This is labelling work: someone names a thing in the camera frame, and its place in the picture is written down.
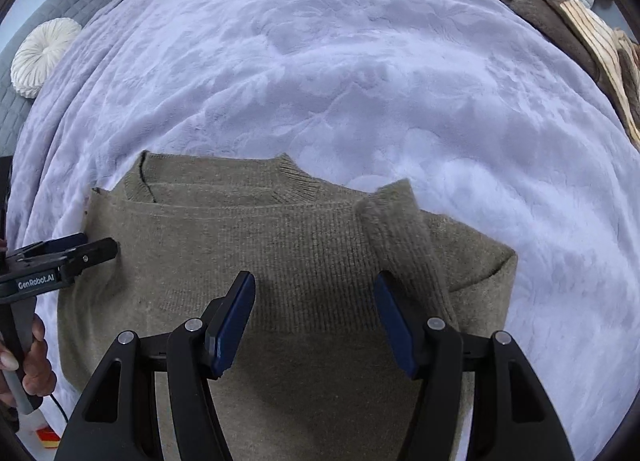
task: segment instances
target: human hand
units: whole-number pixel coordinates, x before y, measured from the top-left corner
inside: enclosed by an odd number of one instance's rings
[[[31,396],[49,396],[56,387],[56,374],[51,368],[51,362],[47,360],[47,342],[44,339],[44,323],[38,315],[33,318],[33,344],[25,355],[24,379],[22,386]],[[0,343],[0,369],[3,371],[15,371],[18,361],[11,352]],[[14,395],[9,391],[4,377],[0,377],[0,401],[9,407],[15,406]]]

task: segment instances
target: fingernail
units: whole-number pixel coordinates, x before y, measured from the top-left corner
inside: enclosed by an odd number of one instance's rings
[[[9,371],[17,371],[18,367],[20,367],[18,360],[16,360],[9,351],[2,351],[0,353],[0,363],[2,364],[2,367]]]

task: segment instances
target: blue gripper pad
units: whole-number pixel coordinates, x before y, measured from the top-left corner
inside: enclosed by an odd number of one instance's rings
[[[418,364],[414,358],[414,338],[408,323],[402,316],[392,289],[386,283],[385,274],[380,273],[373,287],[378,314],[396,363],[413,380],[418,373]]]
[[[241,278],[239,275],[236,282],[242,282],[242,284],[239,287],[236,285],[231,287],[225,297],[227,300],[218,309],[218,312],[226,311],[222,323],[217,330],[212,330],[214,334],[207,337],[209,342],[213,339],[213,343],[206,345],[212,358],[211,370],[217,377],[222,376],[222,373],[233,364],[242,334],[254,307],[254,276],[246,273],[244,278]],[[217,317],[220,317],[220,315],[216,314],[212,322],[217,320]]]
[[[68,250],[69,248],[76,248],[78,246],[85,245],[89,242],[89,239],[85,234],[73,234],[67,235],[55,241],[49,241],[45,247],[44,253],[60,253],[61,251]]]

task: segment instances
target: red object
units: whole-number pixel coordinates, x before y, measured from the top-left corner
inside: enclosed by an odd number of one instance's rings
[[[51,430],[51,427],[41,428],[36,431],[36,434],[44,448],[58,448],[60,438]]]

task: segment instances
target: screw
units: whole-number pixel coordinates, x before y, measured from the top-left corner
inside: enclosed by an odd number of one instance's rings
[[[191,332],[197,331],[201,327],[202,320],[200,320],[199,318],[192,318],[191,320],[187,320],[187,322],[184,324],[184,328]]]
[[[133,340],[133,336],[131,331],[123,331],[118,335],[118,342],[125,346]]]
[[[427,326],[434,331],[442,331],[446,327],[446,324],[442,318],[430,318],[427,320]]]
[[[498,331],[495,333],[495,340],[503,346],[511,343],[511,335],[507,331]]]

